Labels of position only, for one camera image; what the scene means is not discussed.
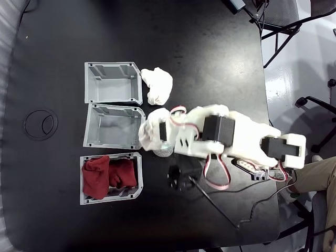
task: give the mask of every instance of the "red cloth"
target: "red cloth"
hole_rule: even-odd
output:
[[[109,156],[88,160],[82,167],[83,193],[103,199],[109,185],[116,188],[134,187],[137,184],[134,175],[133,162],[129,159],[113,160]]]
[[[83,192],[98,200],[109,190],[109,156],[88,160],[82,167]]]
[[[118,159],[110,162],[109,182],[110,186],[116,188],[136,186],[137,181],[134,175],[133,161],[129,159]]]

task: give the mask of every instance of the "black table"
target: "black table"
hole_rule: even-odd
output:
[[[79,205],[79,157],[129,152],[82,147],[84,62],[160,67],[174,78],[166,108],[225,104],[268,123],[260,40],[248,20],[244,13],[232,15],[219,0],[49,0],[26,13],[14,50],[3,134],[2,195],[13,245],[43,252],[162,251],[276,239],[276,197],[260,204],[253,221],[236,231],[196,189],[170,189],[170,159],[143,150],[144,189],[137,199]],[[146,115],[158,108],[147,104],[147,92],[143,84]],[[55,134],[44,141],[23,131],[25,116],[38,108],[58,117]],[[229,169],[231,190],[254,183],[243,171]],[[237,223],[275,189],[275,183],[265,182],[212,198]]]

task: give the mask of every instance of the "person's leg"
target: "person's leg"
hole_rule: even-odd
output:
[[[336,225],[336,157],[307,164],[297,171],[297,183],[289,188],[292,192],[307,193],[311,191],[327,191],[327,225]],[[323,251],[330,251],[333,232],[324,236]]]

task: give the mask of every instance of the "floor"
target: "floor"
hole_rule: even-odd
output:
[[[310,16],[310,1],[299,0],[300,19]],[[310,147],[319,143],[335,126],[331,122],[333,115],[325,109],[308,102],[305,107],[295,107],[300,97],[314,96],[336,106],[336,91],[330,90],[327,82],[336,79],[336,13],[317,19],[301,26],[301,30],[275,60],[265,69],[266,93],[269,118],[274,127],[283,133],[299,133],[307,137],[307,158],[310,162]],[[281,43],[286,35],[279,36]],[[275,49],[275,38],[262,42],[264,63],[268,61]],[[320,152],[323,158],[335,155],[336,138],[329,142]],[[301,201],[311,208],[311,195]],[[293,206],[285,204],[280,198],[281,230],[300,222]],[[243,252],[298,251],[305,244],[306,230],[293,236],[275,241],[270,245],[262,244],[243,246]],[[239,252],[239,247],[222,248],[225,252]]]

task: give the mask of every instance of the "white robotic arm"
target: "white robotic arm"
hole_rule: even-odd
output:
[[[210,154],[220,154],[263,169],[273,168],[279,161],[283,167],[294,169],[304,165],[306,138],[303,135],[281,135],[280,130],[257,123],[237,111],[229,111],[224,105],[197,107],[189,113],[179,106],[155,118],[159,118],[159,122],[153,122],[150,115],[148,118],[152,121],[152,132],[160,135],[153,139],[156,143],[169,143],[178,154],[204,159]]]

